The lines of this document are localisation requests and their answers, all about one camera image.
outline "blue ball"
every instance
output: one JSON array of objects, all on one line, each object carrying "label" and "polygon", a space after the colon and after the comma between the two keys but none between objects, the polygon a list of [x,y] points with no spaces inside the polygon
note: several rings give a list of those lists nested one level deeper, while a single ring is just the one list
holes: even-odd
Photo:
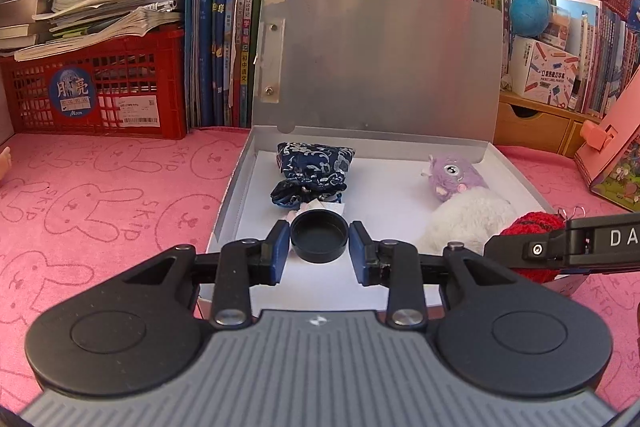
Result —
[{"label": "blue ball", "polygon": [[511,3],[511,29],[516,35],[537,37],[549,24],[549,0],[513,0]]}]

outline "metal screw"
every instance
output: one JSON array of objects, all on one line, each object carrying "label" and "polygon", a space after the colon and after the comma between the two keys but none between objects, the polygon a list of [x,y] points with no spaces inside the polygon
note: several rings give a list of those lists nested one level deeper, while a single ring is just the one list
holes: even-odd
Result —
[{"label": "metal screw", "polygon": [[239,326],[246,320],[246,315],[242,310],[236,308],[229,308],[226,310],[220,310],[216,314],[216,322],[220,326]]},{"label": "metal screw", "polygon": [[424,317],[418,310],[404,308],[397,310],[391,315],[391,320],[398,326],[416,326],[422,322]]}]

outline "blue round sticker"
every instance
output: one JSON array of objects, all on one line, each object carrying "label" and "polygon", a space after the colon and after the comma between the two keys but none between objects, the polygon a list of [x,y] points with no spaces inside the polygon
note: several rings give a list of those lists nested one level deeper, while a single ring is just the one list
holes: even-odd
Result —
[{"label": "blue round sticker", "polygon": [[49,100],[64,116],[81,118],[88,115],[96,105],[91,75],[70,66],[57,71],[49,84]]}]

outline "barcode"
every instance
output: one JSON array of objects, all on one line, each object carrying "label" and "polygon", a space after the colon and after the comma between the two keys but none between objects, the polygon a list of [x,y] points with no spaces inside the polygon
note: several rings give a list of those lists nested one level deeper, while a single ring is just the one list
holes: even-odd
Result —
[{"label": "barcode", "polygon": [[158,118],[123,118],[124,123],[158,123]]}]

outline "doll foot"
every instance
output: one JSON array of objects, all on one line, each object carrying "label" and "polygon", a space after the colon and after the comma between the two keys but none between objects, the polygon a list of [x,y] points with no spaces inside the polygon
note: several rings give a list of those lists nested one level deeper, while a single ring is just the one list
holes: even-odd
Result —
[{"label": "doll foot", "polygon": [[4,177],[9,169],[11,168],[11,149],[9,147],[5,147],[2,152],[0,152],[0,180]]}]

